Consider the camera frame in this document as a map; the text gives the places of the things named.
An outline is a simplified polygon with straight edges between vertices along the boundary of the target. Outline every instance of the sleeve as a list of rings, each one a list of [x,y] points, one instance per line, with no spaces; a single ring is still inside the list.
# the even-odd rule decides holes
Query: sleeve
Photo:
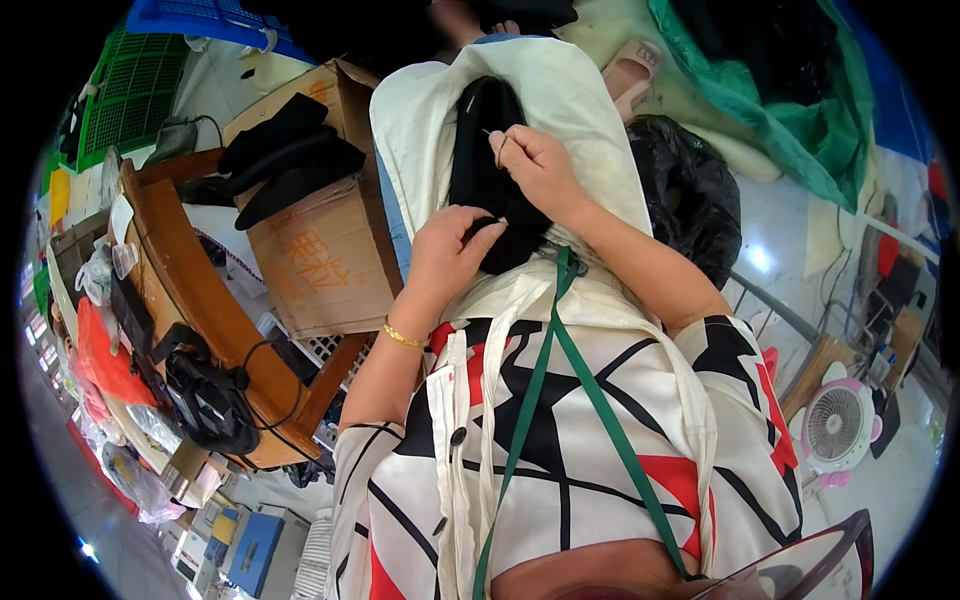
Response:
[[[714,566],[717,573],[733,572],[800,539],[797,455],[747,324],[735,317],[707,317],[685,328],[675,343],[707,391],[716,417],[710,483],[714,540],[717,547],[723,539],[737,540],[742,552],[718,553]]]
[[[365,597],[370,560],[367,483],[380,461],[403,440],[402,426],[358,423],[340,433],[333,450],[333,536],[325,598]]]

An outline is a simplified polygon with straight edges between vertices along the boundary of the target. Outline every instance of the pink slipper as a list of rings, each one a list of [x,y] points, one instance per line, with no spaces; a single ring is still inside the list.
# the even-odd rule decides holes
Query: pink slipper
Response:
[[[613,105],[626,123],[634,118],[634,107],[650,90],[650,80],[663,62],[663,51],[649,41],[627,43],[603,70],[603,80]]]

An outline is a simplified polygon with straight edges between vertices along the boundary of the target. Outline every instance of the green lanyard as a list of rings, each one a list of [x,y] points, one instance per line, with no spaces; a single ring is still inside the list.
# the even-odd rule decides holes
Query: green lanyard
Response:
[[[550,324],[547,326],[546,335],[543,337],[543,345],[540,347],[537,365],[534,367],[534,372],[530,377],[530,385],[527,387],[527,392],[523,396],[523,404],[520,406],[520,414],[516,420],[514,437],[510,441],[510,454],[507,457],[507,466],[503,470],[503,483],[500,485],[500,498],[497,500],[496,509],[499,512],[500,504],[503,502],[503,496],[507,493],[507,486],[510,485],[510,480],[514,476],[516,463],[520,458],[520,450],[523,448],[523,443],[527,439],[527,433],[530,431],[530,422],[533,420],[534,409],[537,407],[537,401],[540,398],[540,389],[543,387],[543,379],[546,377],[546,365],[550,358],[553,337],[556,335],[557,340],[560,342],[560,347],[564,349],[564,354],[566,354],[567,360],[570,361],[570,366],[573,367],[574,372],[577,373],[580,384],[584,386],[584,390],[587,392],[587,396],[593,404],[593,409],[596,411],[600,421],[603,422],[603,426],[607,430],[607,435],[610,436],[613,447],[616,448],[616,452],[620,456],[620,461],[630,474],[630,478],[633,480],[634,486],[636,486],[636,491],[640,494],[640,499],[646,504],[647,512],[654,521],[663,545],[666,546],[666,551],[669,553],[670,558],[673,559],[673,563],[680,570],[680,574],[684,576],[686,581],[703,579],[703,575],[690,575],[686,572],[684,561],[680,557],[680,548],[677,546],[677,541],[673,537],[673,530],[670,528],[670,523],[666,519],[666,514],[663,512],[660,501],[657,500],[653,487],[650,485],[650,480],[647,479],[647,474],[643,471],[643,467],[640,465],[634,449],[630,446],[627,434],[623,432],[620,421],[617,420],[613,409],[607,402],[607,398],[600,390],[600,386],[593,377],[593,373],[590,371],[587,363],[584,362],[577,347],[573,344],[573,340],[570,339],[570,335],[566,332],[566,327],[564,327],[564,324],[560,321],[560,315],[557,313],[557,302],[559,302],[566,291],[570,289],[570,284],[573,283],[573,278],[577,275],[577,267],[577,259],[573,255],[573,252],[570,248],[563,247],[557,256],[557,294],[554,296],[553,308],[550,311]],[[477,570],[473,578],[473,600],[482,600],[483,598],[484,580],[487,574],[487,564],[490,560],[490,547],[493,542],[493,527],[495,524],[496,514],[493,516],[490,532],[487,534],[487,541],[484,543],[483,552],[480,554],[480,561],[477,563]]]

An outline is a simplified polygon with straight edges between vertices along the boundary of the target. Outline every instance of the blue jeans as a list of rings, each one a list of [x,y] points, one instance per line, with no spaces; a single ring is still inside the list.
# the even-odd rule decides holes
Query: blue jeans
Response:
[[[492,44],[497,41],[506,41],[517,37],[540,37],[540,36],[522,36],[521,34],[490,34],[474,41],[474,44]],[[390,237],[394,242],[394,252],[396,252],[396,263],[400,267],[400,274],[403,281],[407,280],[407,272],[410,271],[410,237],[407,235],[407,227],[403,224],[403,215],[400,213],[400,203],[396,199],[394,186],[390,183],[387,176],[387,169],[383,165],[383,158],[380,152],[373,148],[376,154],[376,171],[380,176],[380,193],[383,196],[383,208],[387,213],[387,224],[390,227]]]

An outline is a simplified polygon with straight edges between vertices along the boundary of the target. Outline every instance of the forearm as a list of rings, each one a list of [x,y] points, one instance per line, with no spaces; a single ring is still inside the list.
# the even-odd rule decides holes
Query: forearm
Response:
[[[413,300],[401,292],[390,310],[388,321],[404,337],[425,340],[442,309],[442,306],[438,308]],[[423,348],[402,344],[381,331],[370,355],[350,384],[340,428],[382,420],[403,424],[422,360]]]
[[[593,200],[567,221],[574,234],[653,312],[667,333],[712,315],[731,315],[727,301],[696,265],[653,237],[624,223]]]

